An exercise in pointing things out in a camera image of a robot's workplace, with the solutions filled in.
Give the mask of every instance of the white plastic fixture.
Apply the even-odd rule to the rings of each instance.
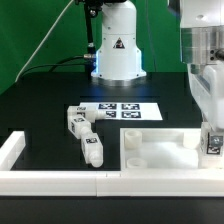
[[[106,111],[97,110],[95,106],[70,106],[67,114],[68,116],[82,115],[91,123],[95,123],[96,120],[103,120],[106,117]]]
[[[0,171],[9,171],[24,147],[24,132],[14,131],[0,148]]]
[[[86,164],[91,163],[93,167],[103,165],[103,145],[96,133],[86,128],[81,135],[82,151]]]
[[[103,145],[96,133],[91,130],[91,124],[82,115],[68,116],[68,129],[81,139],[81,148],[86,164],[100,167],[103,164]]]
[[[91,123],[82,115],[68,116],[68,129],[77,138],[81,139],[82,131],[91,130]]]
[[[146,76],[142,54],[136,46],[136,8],[129,0],[103,5],[102,45],[92,76],[126,81]]]
[[[0,195],[224,196],[223,169],[197,168],[198,158],[195,150],[200,142],[200,129],[138,129],[143,136],[143,143],[138,149],[125,148],[124,133],[128,130],[130,129],[121,129],[121,171],[3,169],[4,171],[0,171]],[[17,142],[16,147],[24,143],[17,140],[18,138],[13,140],[14,143]],[[14,144],[3,146],[0,151],[10,151],[12,145]],[[148,148],[151,151],[149,154],[154,158],[144,155],[148,151],[145,148],[144,152],[147,145],[158,146]]]

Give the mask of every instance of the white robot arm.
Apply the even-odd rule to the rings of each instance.
[[[187,64],[191,93],[204,118],[202,154],[219,157],[221,161],[224,139],[224,0],[170,0],[168,5],[181,16],[181,59]]]

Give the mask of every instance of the black table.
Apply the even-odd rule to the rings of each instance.
[[[148,74],[129,88],[92,84],[84,73],[32,73],[0,96],[0,143],[25,130],[27,146],[12,170],[95,170],[67,130],[80,102],[157,102],[163,121],[97,121],[100,170],[120,170],[120,128],[199,128],[201,114],[186,73]],[[0,197],[1,223],[222,223],[221,198]]]

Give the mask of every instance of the green backdrop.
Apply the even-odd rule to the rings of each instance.
[[[0,0],[0,94],[13,84],[17,73],[68,2],[69,0]],[[168,12],[167,0],[132,2],[138,10],[137,44],[143,51],[143,69],[155,71],[154,55],[157,72],[186,71],[186,66],[180,62],[179,20]],[[99,47],[101,15],[92,20],[92,25],[95,43]],[[30,66],[55,63],[84,53],[86,29],[83,4],[74,4]],[[73,67],[70,70],[83,71],[83,67]]]

